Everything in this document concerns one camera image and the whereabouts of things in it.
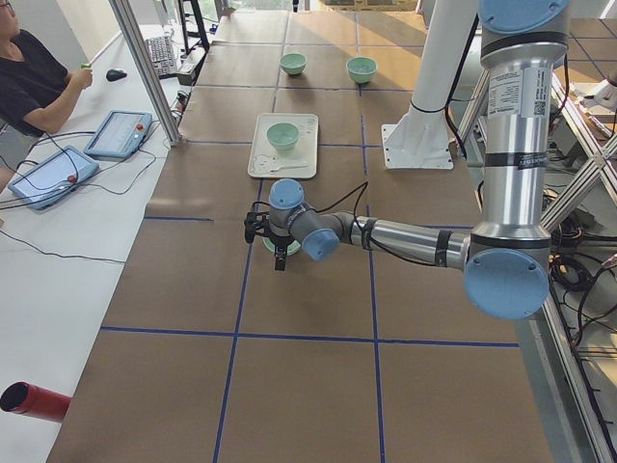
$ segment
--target keyboard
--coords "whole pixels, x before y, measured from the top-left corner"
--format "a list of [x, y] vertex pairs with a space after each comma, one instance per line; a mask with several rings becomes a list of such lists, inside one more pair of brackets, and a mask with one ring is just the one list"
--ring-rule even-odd
[[174, 77], [177, 69], [175, 67], [172, 38], [169, 36], [159, 36], [146, 39], [146, 48], [158, 78]]

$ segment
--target computer mouse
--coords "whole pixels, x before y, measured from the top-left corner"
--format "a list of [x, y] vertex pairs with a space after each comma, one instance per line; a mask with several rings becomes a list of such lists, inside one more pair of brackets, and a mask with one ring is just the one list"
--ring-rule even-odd
[[126, 71], [124, 69], [109, 69], [105, 76], [110, 82], [123, 79], [126, 77]]

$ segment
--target white tray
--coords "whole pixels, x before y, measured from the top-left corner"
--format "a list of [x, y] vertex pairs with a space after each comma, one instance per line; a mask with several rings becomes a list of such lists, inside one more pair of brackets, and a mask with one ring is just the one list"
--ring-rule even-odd
[[[300, 130], [293, 150], [279, 151], [266, 137], [275, 123], [293, 123]], [[249, 175], [255, 178], [312, 178], [317, 174], [317, 130], [314, 114], [264, 113], [257, 117], [249, 158]]]

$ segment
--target white table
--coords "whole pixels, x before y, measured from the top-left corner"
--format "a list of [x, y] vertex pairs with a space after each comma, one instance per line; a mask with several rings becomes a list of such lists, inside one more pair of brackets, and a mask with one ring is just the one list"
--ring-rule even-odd
[[[128, 76], [107, 82], [109, 68], [123, 68]], [[93, 70], [94, 84], [82, 94], [62, 133], [96, 130], [113, 109], [149, 111], [157, 119], [122, 37], [99, 55]], [[161, 83], [171, 104], [179, 89], [177, 80]], [[59, 140], [59, 144], [81, 149], [88, 140], [86, 136]], [[45, 251], [125, 260], [169, 149], [161, 127], [143, 149], [156, 160], [126, 194], [82, 186], [42, 212], [28, 207], [0, 210], [6, 222], [2, 231]], [[41, 161], [57, 151], [47, 143], [36, 147], [29, 159]], [[137, 152], [94, 177], [92, 183], [123, 191], [152, 155]], [[112, 164], [101, 161], [100, 167]], [[8, 189], [0, 195], [0, 201], [11, 199], [14, 195]], [[0, 261], [0, 389], [26, 381], [72, 395], [122, 265], [44, 256], [4, 235], [0, 235]], [[0, 461], [43, 462], [59, 429], [53, 422], [0, 413]]]

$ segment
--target aluminum pole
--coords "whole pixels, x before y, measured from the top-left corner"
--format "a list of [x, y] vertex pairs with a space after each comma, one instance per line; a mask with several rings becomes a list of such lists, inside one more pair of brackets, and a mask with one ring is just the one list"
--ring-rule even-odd
[[170, 145], [177, 145], [180, 141], [180, 132], [175, 124], [175, 119], [172, 116], [172, 111], [163, 93], [161, 83], [154, 71], [154, 66], [150, 61], [148, 50], [144, 43], [144, 37], [139, 30], [139, 24], [137, 23], [137, 19], [135, 19], [135, 14], [131, 9], [130, 3], [128, 0], [109, 0], [109, 4], [114, 11], [116, 20], [126, 39], [128, 49], [131, 55], [133, 55], [137, 70], [142, 76], [150, 101], [154, 106], [158, 120], [161, 122], [167, 134]]

